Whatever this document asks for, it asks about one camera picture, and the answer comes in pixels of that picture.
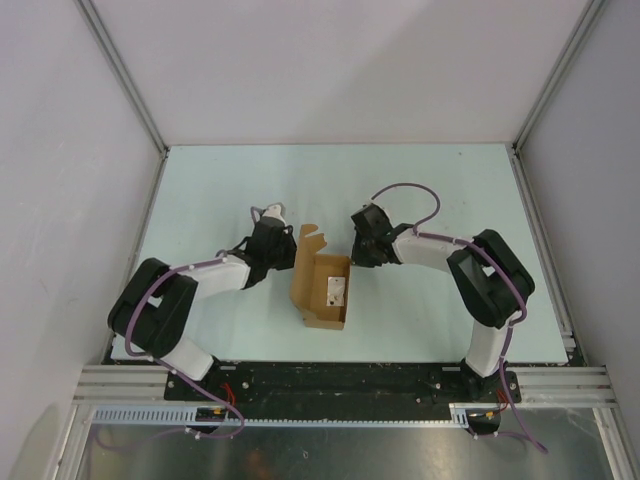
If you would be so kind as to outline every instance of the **label on box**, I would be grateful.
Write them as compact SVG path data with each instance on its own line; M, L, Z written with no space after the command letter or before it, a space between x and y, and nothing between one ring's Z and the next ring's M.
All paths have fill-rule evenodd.
M343 307L345 278L329 277L327 283L327 307Z

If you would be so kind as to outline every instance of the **white wall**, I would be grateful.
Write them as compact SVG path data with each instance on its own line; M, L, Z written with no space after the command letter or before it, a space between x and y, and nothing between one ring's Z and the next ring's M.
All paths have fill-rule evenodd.
M159 156L71 0L1 1L0 51L0 478L31 480L105 342Z
M577 328L637 450L639 48L640 2L611 2L524 151Z
M170 144L506 142L587 0L96 0Z

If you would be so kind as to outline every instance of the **box flap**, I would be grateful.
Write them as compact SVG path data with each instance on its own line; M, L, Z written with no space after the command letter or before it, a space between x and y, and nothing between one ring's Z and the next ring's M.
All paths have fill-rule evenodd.
M318 230L318 226L309 223L300 227L293 282L289 290L291 301L300 309L305 318L315 318L315 314L309 310L313 286L314 256L327 246L323 233L310 235L316 230Z

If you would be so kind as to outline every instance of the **white panel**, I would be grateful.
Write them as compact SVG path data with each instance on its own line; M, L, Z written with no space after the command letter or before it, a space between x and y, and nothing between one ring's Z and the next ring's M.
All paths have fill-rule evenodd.
M508 358L566 362L503 145L174 147L141 258L173 265L212 258L251 233L251 205L278 201L296 237L302 223L315 223L327 253L350 255L351 214L378 189L401 181L427 184L442 198L440 215L425 230L472 236L494 228L531 272L537 288L530 317L516 328ZM416 221L433 208L431 197L415 189L379 201L394 223ZM270 272L248 290L196 302L185 335L234 360L456 362L469 348L473 321L444 272L352 268L343 331L304 326L289 300L292 277L292 270Z
M98 0L168 144L515 138L586 0Z
M526 145L576 329L640 449L640 2L610 2Z
M0 2L0 45L0 478L38 479L106 340L158 153L72 1Z

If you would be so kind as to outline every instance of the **enclosure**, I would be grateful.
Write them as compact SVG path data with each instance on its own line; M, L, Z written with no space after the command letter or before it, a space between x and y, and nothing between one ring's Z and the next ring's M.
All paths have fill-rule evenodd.
M0 8L4 476L638 477L634 2ZM445 420L266 416L231 440L165 435L216 404L165 399L174 378L107 328L140 263L213 258L250 233L251 206L275 202L296 236L315 224L323 253L348 257L351 215L397 182L437 192L426 231L495 229L535 280L506 358L551 453L475 441L474 405L459 401ZM410 189L381 199L394 224L432 202ZM292 279L271 272L195 303L185 335L226 366L375 370L469 348L473 319L440 271L353 266L341 331L304 325ZM518 429L507 410L500 431Z

